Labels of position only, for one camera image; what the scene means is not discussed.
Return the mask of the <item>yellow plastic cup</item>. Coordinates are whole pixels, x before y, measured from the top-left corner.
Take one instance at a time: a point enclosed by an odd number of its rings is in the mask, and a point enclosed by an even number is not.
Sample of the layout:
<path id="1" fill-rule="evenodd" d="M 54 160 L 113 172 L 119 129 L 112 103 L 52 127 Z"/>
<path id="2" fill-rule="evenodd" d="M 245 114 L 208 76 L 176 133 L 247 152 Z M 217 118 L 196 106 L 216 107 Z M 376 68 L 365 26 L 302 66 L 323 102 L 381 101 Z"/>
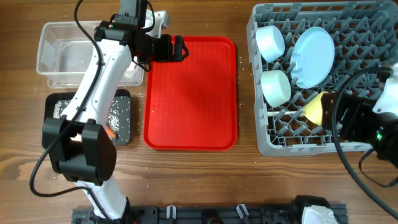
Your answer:
<path id="1" fill-rule="evenodd" d="M 303 115 L 309 121 L 319 126 L 322 125 L 323 109 L 321 99 L 324 94 L 328 94 L 328 92 L 322 91 L 303 107 Z"/>

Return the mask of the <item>large light blue plate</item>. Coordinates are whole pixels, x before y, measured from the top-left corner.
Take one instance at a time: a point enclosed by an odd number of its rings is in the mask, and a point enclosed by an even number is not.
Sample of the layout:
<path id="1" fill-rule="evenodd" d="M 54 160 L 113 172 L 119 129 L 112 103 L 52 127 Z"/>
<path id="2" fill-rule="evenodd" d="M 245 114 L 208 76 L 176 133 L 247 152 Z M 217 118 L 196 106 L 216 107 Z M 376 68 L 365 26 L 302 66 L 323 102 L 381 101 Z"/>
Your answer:
<path id="1" fill-rule="evenodd" d="M 321 27 L 311 27 L 297 40 L 290 63 L 291 77 L 299 88 L 309 89 L 320 84 L 329 74 L 335 58 L 331 35 Z"/>

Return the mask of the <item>mint green bowl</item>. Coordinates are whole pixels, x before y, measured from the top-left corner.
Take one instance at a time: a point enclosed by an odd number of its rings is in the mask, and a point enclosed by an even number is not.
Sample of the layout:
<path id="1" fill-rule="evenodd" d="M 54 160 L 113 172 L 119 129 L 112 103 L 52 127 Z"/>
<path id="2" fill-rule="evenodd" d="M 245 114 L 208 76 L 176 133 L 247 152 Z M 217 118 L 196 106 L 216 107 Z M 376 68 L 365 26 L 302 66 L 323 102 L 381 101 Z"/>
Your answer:
<path id="1" fill-rule="evenodd" d="M 268 105 L 273 108 L 290 100 L 290 82 L 287 75 L 281 70 L 263 72 L 261 75 L 261 88 Z"/>

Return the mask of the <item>small light blue bowl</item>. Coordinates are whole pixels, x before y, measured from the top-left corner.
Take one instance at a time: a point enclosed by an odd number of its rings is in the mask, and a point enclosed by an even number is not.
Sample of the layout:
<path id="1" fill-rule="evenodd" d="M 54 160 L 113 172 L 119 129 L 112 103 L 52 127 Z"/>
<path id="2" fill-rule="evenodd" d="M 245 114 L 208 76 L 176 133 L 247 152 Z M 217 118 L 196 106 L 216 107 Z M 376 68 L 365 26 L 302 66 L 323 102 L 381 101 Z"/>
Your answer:
<path id="1" fill-rule="evenodd" d="M 284 38 L 276 26 L 258 28 L 256 42 L 259 52 L 266 62 L 273 62 L 284 54 Z"/>

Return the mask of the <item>white rice pile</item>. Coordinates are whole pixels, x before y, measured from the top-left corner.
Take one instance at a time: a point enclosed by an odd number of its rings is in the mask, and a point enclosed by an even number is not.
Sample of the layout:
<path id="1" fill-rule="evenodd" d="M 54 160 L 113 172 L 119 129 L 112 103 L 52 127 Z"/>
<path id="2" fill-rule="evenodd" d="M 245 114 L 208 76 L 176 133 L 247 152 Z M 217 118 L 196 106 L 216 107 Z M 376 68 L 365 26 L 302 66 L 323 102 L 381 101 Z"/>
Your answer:
<path id="1" fill-rule="evenodd" d="M 131 139 L 131 99 L 127 96 L 114 97 L 108 114 L 107 126 L 118 135 L 111 139 L 115 146 L 126 145 Z"/>

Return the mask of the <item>orange carrot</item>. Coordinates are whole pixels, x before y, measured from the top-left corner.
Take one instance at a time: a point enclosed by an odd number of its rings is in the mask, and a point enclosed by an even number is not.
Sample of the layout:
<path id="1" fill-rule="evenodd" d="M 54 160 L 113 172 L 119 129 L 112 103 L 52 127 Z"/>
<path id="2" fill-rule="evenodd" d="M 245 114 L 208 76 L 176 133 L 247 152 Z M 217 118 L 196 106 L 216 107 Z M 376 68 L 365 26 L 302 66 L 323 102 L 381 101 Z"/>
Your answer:
<path id="1" fill-rule="evenodd" d="M 111 139 L 117 139 L 118 135 L 110 128 L 109 126 L 106 126 L 106 134 L 111 138 Z"/>

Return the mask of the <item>white plastic spoon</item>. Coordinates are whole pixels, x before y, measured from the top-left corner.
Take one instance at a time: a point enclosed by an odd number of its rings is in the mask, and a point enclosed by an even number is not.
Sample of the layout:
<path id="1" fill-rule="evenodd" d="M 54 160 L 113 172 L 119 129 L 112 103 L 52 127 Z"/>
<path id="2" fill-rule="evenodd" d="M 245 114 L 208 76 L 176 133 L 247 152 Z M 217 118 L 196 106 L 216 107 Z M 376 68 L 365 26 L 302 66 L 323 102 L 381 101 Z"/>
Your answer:
<path id="1" fill-rule="evenodd" d="M 303 111 L 269 111 L 267 113 L 268 117 L 285 116 L 285 115 L 304 117 L 304 112 Z"/>

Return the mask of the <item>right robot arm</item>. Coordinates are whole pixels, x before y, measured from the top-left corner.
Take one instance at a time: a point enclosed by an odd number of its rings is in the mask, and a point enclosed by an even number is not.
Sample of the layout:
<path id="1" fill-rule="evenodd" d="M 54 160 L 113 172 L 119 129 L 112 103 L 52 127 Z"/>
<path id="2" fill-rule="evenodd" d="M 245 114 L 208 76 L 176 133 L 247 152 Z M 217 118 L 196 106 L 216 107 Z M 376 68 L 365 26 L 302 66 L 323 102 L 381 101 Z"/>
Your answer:
<path id="1" fill-rule="evenodd" d="M 376 100 L 345 93 L 365 73 L 377 75 L 382 94 Z M 349 77 L 335 93 L 324 91 L 308 102 L 302 112 L 314 124 L 330 130 L 340 160 L 361 190 L 385 212 L 397 218 L 397 212 L 379 199 L 359 178 L 343 152 L 340 141 L 350 140 L 371 145 L 358 162 L 358 169 L 371 153 L 397 167 L 397 64 L 366 68 Z"/>

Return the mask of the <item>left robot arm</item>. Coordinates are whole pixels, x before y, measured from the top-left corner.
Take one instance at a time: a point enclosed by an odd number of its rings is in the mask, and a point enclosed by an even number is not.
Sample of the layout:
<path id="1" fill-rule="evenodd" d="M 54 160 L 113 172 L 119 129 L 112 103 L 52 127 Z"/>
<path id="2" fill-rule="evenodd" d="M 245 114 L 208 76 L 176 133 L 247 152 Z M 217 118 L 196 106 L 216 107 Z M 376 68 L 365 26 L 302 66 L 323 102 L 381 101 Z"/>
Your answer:
<path id="1" fill-rule="evenodd" d="M 181 36 L 164 33 L 165 11 L 149 1 L 121 1 L 119 11 L 88 36 L 94 50 L 71 102 L 42 129 L 43 157 L 52 169 L 82 190 L 93 205 L 94 223 L 137 223 L 129 199 L 114 177 L 116 148 L 106 133 L 111 103 L 125 71 L 134 63 L 145 71 L 152 62 L 181 62 L 189 51 Z"/>

